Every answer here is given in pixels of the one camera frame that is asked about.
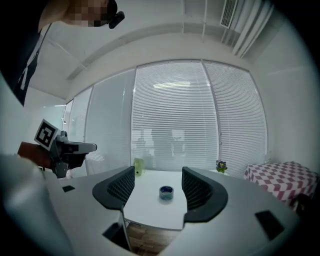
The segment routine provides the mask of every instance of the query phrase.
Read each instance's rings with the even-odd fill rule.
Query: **red and white checkered tablecloth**
[[[248,165],[243,177],[289,205],[298,194],[312,197],[319,175],[296,162]]]

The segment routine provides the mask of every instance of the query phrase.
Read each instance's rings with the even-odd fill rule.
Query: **wooden floor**
[[[126,228],[131,250],[140,256],[155,256],[163,251],[179,231],[167,231],[130,223]]]

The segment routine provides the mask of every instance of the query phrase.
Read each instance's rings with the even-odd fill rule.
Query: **air vent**
[[[238,0],[225,0],[220,25],[230,28],[231,21],[234,17]]]

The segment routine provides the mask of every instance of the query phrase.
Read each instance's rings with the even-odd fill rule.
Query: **black headphones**
[[[119,11],[112,20],[110,20],[107,24],[109,24],[109,28],[113,30],[120,22],[125,19],[125,14],[123,11]]]

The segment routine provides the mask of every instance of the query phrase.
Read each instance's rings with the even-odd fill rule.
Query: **table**
[[[146,170],[135,176],[134,189],[124,207],[124,218],[130,222],[180,231],[187,212],[187,200],[182,190],[182,171]],[[173,199],[159,198],[159,188],[171,186]]]
[[[245,180],[256,183],[290,205],[298,194],[312,197],[319,175],[297,162],[248,165]]]

